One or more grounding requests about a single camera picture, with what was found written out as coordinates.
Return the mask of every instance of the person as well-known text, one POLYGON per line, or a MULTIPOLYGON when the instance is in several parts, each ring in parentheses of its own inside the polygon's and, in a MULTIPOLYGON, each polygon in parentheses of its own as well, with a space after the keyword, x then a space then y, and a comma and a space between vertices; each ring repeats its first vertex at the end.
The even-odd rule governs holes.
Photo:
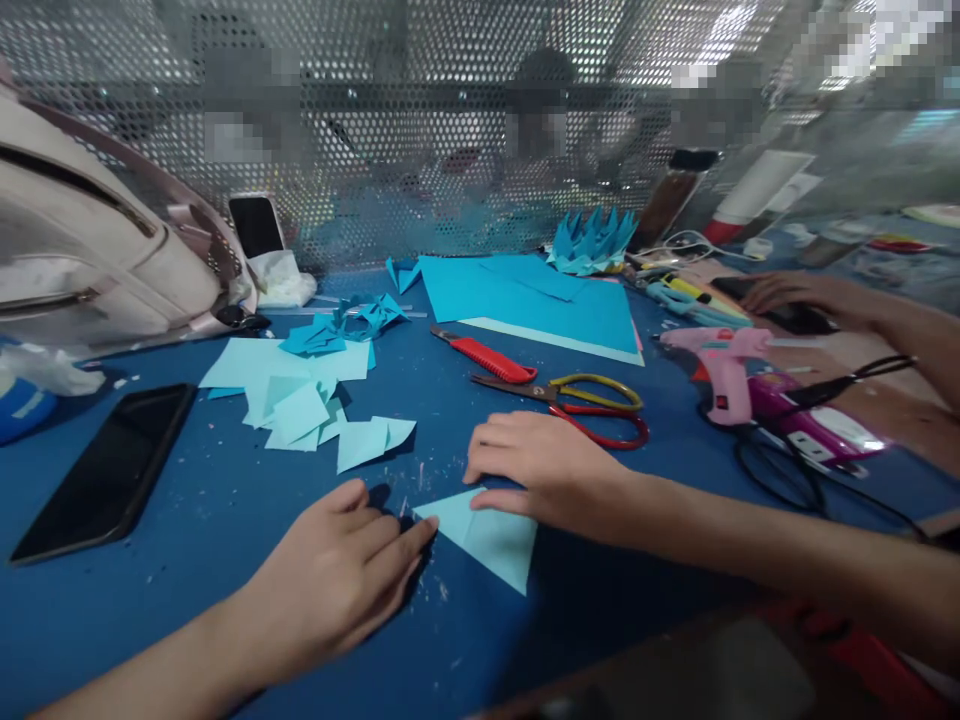
POLYGON ((832 315, 848 330, 874 332, 897 352, 917 358, 917 370, 960 415, 960 318, 852 280, 805 272, 750 276, 756 280, 744 296, 744 310, 762 315, 790 302, 804 302, 832 315))
MULTIPOLYGON (((898 350, 921 357, 931 382, 956 401, 939 357, 944 343, 957 342, 956 334, 939 336, 955 331, 955 319, 846 285, 762 276, 748 302, 763 312, 803 300, 879 328, 898 350), (891 325, 894 317, 903 326, 891 325)), ((474 510, 525 515, 810 598, 960 678, 960 556, 634 472, 569 423, 540 413, 495 413, 475 428, 463 480, 472 485, 486 475, 524 489, 485 490, 472 499, 474 510)), ((428 518, 400 534, 368 500, 362 481, 341 485, 304 511, 234 595, 36 717, 219 717, 349 652, 399 608, 438 527, 428 518)))

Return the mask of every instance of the bag zipper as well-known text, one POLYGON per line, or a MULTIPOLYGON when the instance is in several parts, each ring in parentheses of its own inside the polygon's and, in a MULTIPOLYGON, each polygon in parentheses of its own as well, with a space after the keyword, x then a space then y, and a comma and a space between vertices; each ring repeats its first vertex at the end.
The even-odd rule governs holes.
POLYGON ((70 168, 7 145, 0 145, 0 160, 9 162, 24 170, 43 175, 51 180, 69 185, 74 190, 99 200, 132 222, 137 230, 145 237, 151 238, 157 232, 157 227, 137 212, 137 210, 130 206, 122 197, 106 186, 98 183, 96 180, 91 180, 85 175, 74 172, 70 168))
POLYGON ((55 293, 38 298, 0 302, 0 320, 13 320, 17 316, 63 310, 92 302, 98 297, 100 297, 99 291, 88 287, 72 293, 55 293))

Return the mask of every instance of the black smartphone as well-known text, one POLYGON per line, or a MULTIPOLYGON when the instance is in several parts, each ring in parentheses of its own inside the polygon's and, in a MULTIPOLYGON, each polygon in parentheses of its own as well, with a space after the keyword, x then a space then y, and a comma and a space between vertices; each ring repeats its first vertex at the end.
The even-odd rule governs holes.
POLYGON ((12 565, 116 542, 130 534, 193 405, 194 385, 124 397, 33 521, 12 565))
POLYGON ((283 250, 283 233, 269 195, 234 195, 227 203, 237 226, 240 246, 248 258, 283 250))
MULTIPOLYGON (((714 278, 710 284, 731 299, 742 300, 755 282, 741 277, 724 277, 714 278)), ((807 303, 787 303, 761 317, 794 335, 829 335, 840 330, 833 320, 807 303)))

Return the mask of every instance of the white tube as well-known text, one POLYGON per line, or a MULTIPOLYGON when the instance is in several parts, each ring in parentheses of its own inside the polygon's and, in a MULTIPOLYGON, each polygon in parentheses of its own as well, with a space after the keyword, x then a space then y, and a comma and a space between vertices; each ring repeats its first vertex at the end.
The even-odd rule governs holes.
POLYGON ((723 199, 713 219, 730 225, 746 225, 815 157, 808 153, 767 150, 723 199))

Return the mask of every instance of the hot glue gun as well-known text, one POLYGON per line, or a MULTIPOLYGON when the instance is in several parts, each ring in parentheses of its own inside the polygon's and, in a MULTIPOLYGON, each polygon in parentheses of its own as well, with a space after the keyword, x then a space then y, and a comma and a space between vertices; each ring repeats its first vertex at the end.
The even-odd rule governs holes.
POLYGON ((707 417, 717 425, 743 425, 753 412, 747 387, 746 358, 767 356, 773 333, 759 328, 680 328, 660 335, 660 342, 694 353, 700 366, 694 381, 713 385, 713 409, 707 417))

